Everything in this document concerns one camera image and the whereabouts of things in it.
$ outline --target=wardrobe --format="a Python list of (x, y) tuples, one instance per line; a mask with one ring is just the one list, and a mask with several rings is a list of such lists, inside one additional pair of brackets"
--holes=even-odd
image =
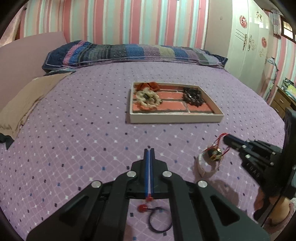
[(269, 18), (253, 0), (209, 0), (205, 50), (227, 57), (225, 69), (259, 91), (266, 62)]

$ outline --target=window frame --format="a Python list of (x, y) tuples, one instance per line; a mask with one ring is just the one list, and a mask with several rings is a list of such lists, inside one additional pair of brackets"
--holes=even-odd
[(289, 23), (283, 16), (281, 16), (281, 35), (283, 36), (283, 37), (285, 37), (285, 38), (287, 38), (287, 39), (289, 39), (290, 41), (292, 41), (292, 42), (294, 42), (294, 43), (296, 43), (296, 37), (295, 37), (295, 35), (296, 35), (296, 32), (292, 29), (292, 33), (293, 33), (293, 39), (291, 39), (289, 36), (287, 36), (287, 35), (285, 35), (284, 34), (284, 21), (286, 22), (286, 23)]

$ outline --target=red circular sticker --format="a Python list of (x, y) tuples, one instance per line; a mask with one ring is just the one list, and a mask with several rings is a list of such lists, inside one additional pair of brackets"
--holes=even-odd
[(263, 48), (266, 48), (267, 41), (266, 41), (266, 39), (264, 37), (261, 39), (261, 43), (262, 43)]
[(241, 24), (241, 26), (242, 26), (243, 28), (247, 28), (247, 26), (248, 26), (248, 22), (247, 22), (245, 16), (241, 15), (241, 16), (239, 17), (239, 22), (240, 22), (240, 24)]

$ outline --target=shallow box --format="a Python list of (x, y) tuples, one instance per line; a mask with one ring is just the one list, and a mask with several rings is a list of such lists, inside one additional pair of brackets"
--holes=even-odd
[[(221, 122), (224, 114), (215, 102), (196, 85), (158, 83), (160, 90), (156, 92), (162, 104), (152, 110), (144, 110), (135, 100), (135, 89), (143, 82), (133, 82), (130, 95), (131, 123), (200, 123)], [(189, 105), (182, 100), (183, 88), (196, 88), (201, 91), (206, 103), (199, 107)]]

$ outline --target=triangular cutout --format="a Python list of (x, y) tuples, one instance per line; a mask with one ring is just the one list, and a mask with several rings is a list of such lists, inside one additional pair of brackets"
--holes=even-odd
[(231, 210), (224, 202), (222, 202), (217, 196), (211, 196), (212, 203), (218, 213), (221, 223), (224, 226), (228, 226), (239, 220), (239, 216)]
[(78, 200), (76, 203), (74, 203), (68, 210), (66, 210), (61, 216), (59, 217), (59, 220), (71, 227), (73, 227), (77, 221), (77, 219), (80, 216), (80, 213), (82, 212), (87, 200), (88, 196), (84, 196), (80, 200)]

